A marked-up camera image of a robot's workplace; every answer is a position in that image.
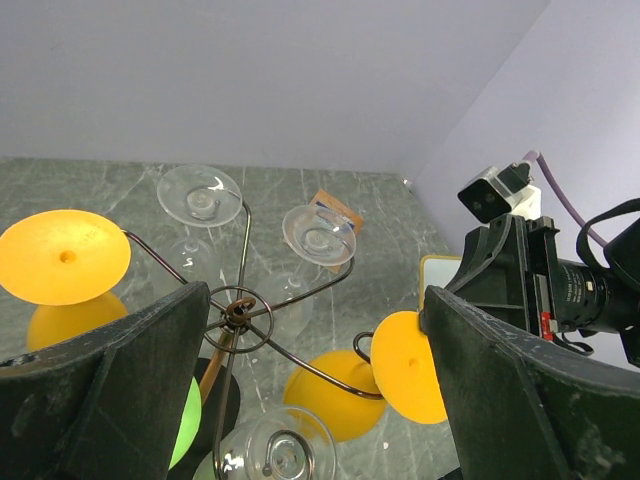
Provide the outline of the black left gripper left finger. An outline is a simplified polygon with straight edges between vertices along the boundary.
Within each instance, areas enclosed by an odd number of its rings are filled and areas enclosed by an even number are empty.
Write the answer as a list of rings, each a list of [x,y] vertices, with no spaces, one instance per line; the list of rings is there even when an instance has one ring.
[[[192,282],[1,364],[4,479],[163,479],[209,314]]]

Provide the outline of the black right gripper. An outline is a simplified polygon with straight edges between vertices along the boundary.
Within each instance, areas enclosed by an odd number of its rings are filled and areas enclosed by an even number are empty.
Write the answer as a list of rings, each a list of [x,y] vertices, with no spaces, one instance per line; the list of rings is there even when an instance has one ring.
[[[549,217],[526,220],[503,215],[465,237],[463,256],[445,289],[470,305],[554,340],[568,332],[583,336],[625,328],[625,293],[611,274],[558,257],[559,230]],[[524,287],[527,267],[538,304],[534,318]]]

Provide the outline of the clear wine glass front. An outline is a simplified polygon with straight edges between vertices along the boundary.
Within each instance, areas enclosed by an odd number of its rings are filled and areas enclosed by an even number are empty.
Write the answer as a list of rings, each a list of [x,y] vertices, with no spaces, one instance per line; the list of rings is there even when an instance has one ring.
[[[335,477],[333,437],[312,412],[282,406],[232,430],[220,446],[223,479],[317,479]]]

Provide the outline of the orange plastic wine glass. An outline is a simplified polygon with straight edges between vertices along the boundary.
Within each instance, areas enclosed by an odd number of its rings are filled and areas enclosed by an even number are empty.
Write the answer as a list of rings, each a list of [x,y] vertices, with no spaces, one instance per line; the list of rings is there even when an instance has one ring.
[[[354,395],[302,367],[291,374],[284,402],[315,414],[337,443],[368,433],[387,407],[418,424],[447,419],[429,341],[414,311],[393,313],[379,324],[368,360],[353,350],[336,350],[315,358],[311,365],[348,386],[382,396]]]

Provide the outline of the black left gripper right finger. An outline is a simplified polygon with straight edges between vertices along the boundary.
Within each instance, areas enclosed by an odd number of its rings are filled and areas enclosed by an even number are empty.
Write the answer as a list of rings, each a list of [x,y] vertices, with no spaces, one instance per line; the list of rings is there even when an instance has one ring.
[[[420,327],[465,479],[636,479],[639,375],[429,287]]]

